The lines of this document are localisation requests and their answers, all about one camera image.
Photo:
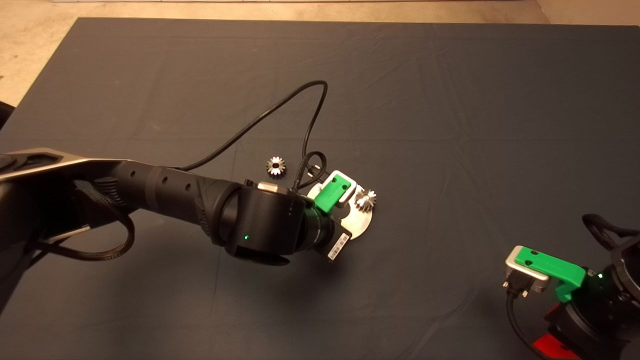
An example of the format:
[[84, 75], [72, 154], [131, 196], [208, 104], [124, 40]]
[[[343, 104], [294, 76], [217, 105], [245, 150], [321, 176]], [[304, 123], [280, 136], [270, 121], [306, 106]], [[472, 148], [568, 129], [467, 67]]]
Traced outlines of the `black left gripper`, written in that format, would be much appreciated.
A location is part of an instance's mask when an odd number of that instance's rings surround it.
[[314, 251], [328, 262], [334, 262], [351, 238], [352, 233], [331, 214], [322, 210], [306, 210], [306, 251]]

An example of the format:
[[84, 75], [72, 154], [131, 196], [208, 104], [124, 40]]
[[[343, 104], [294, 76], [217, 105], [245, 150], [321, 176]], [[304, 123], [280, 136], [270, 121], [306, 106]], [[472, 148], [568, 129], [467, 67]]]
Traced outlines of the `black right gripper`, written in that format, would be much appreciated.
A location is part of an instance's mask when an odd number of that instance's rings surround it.
[[552, 360], [619, 360], [632, 341], [632, 280], [617, 272], [587, 276], [571, 300], [544, 315], [533, 346]]

